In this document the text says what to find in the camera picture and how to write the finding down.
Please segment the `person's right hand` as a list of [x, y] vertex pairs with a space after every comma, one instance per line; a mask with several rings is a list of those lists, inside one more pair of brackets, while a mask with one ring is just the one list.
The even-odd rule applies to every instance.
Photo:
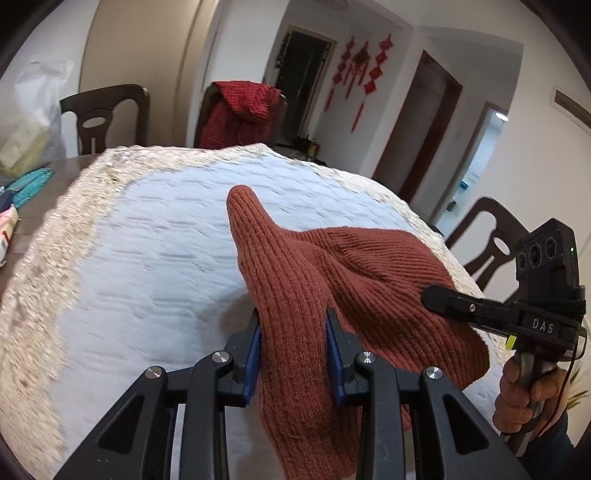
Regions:
[[520, 367], [514, 358], [506, 362], [495, 402], [494, 426], [502, 433], [513, 434], [533, 418], [531, 402], [543, 402], [544, 410], [535, 435], [543, 435], [556, 424], [566, 410], [569, 381], [567, 371], [556, 367], [539, 380], [530, 391], [518, 384]]

